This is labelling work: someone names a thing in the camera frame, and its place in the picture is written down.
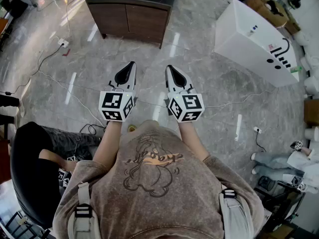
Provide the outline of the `white bathtub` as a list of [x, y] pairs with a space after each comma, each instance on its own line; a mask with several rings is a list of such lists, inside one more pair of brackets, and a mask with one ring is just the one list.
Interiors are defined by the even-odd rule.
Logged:
[[254, 72], [274, 87], [283, 87], [299, 82], [299, 74], [290, 69], [297, 66], [293, 46], [284, 54], [291, 64], [286, 68], [269, 51], [287, 47], [285, 38], [275, 27], [257, 12], [238, 0], [232, 0], [216, 22], [214, 51]]

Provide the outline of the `person's left forearm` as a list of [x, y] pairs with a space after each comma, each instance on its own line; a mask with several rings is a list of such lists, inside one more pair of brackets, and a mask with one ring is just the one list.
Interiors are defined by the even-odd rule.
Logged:
[[94, 154], [93, 161], [110, 170], [115, 163], [119, 150], [122, 122], [110, 121], [105, 129], [102, 140]]

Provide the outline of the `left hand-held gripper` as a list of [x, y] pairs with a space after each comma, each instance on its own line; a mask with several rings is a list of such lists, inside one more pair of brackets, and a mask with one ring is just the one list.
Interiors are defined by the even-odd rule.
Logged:
[[124, 122], [135, 106], [136, 63], [129, 62], [115, 75], [116, 84], [109, 83], [106, 91], [100, 92], [99, 111], [108, 121]]

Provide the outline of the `black bathtub faucet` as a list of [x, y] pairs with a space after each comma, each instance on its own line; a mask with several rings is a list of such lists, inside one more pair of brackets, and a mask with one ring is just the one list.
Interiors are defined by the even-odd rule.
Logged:
[[270, 53], [277, 58], [286, 68], [290, 68], [291, 64], [284, 58], [284, 54], [286, 54], [290, 50], [290, 42], [286, 38], [282, 38], [282, 40], [286, 41], [287, 47], [284, 49], [282, 46], [278, 48], [272, 48]]

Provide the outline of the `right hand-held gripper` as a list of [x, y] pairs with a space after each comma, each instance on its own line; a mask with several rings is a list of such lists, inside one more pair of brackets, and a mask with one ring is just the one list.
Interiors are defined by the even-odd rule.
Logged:
[[191, 78], [181, 69], [167, 65], [165, 69], [168, 90], [166, 106], [168, 115], [177, 122], [197, 121], [205, 111], [202, 94], [193, 88]]

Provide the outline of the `white cylinder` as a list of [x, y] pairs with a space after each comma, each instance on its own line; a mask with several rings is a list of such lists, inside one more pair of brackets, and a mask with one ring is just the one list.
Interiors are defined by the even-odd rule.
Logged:
[[310, 141], [317, 141], [319, 142], [319, 126], [315, 126], [312, 128], [305, 129], [305, 138]]
[[310, 76], [304, 80], [305, 90], [309, 95], [317, 95], [319, 93], [319, 80], [315, 76]]

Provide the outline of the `cardboard box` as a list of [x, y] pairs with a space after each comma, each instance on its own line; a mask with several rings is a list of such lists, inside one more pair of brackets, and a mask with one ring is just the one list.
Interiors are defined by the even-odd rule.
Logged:
[[304, 101], [304, 122], [309, 126], [319, 126], [319, 99]]
[[283, 6], [274, 0], [244, 0], [244, 4], [257, 12], [275, 28], [284, 27], [289, 21]]

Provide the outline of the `dark wooden vanity cabinet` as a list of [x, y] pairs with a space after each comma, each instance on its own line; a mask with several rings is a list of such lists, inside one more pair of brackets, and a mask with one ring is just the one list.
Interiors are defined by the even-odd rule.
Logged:
[[113, 35], [162, 45], [175, 0], [85, 0], [103, 38]]

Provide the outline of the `brown printed t-shirt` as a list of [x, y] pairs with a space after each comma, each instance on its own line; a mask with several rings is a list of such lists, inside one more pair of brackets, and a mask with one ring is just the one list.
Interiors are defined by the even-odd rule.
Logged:
[[215, 156], [155, 120], [121, 135], [110, 170], [79, 161], [53, 219], [58, 239], [253, 239], [264, 208]]

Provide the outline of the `person's right forearm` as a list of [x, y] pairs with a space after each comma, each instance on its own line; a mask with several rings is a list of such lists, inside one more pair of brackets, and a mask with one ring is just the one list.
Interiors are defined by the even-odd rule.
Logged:
[[199, 158], [201, 161], [204, 161], [210, 156], [209, 152], [202, 144], [192, 122], [178, 123], [178, 127], [182, 141], [197, 156], [197, 158]]

